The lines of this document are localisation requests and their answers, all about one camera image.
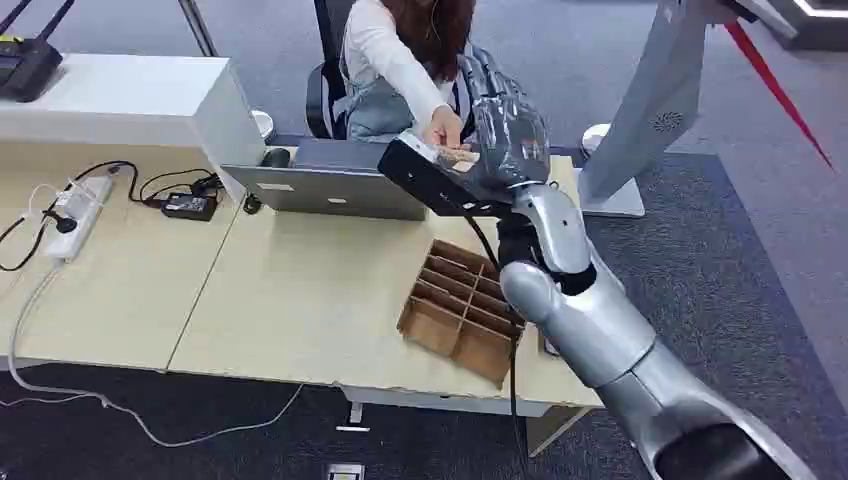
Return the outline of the person's hand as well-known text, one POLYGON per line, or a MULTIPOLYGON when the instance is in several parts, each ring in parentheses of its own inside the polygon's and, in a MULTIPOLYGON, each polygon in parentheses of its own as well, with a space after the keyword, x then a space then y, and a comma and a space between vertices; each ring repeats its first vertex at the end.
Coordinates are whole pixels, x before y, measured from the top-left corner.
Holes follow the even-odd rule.
POLYGON ((430 122, 423 129, 423 141, 428 145, 461 149, 463 124, 460 117, 449 105, 440 105, 432 114, 430 122))

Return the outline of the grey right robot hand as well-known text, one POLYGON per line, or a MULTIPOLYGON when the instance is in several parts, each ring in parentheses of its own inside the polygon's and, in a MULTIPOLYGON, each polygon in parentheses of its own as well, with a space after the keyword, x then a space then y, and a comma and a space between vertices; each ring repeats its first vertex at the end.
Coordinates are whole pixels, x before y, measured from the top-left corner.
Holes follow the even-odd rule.
POLYGON ((545 183, 550 174, 548 131, 524 88, 480 46, 469 46, 459 65, 479 146, 471 177, 490 192, 545 183))

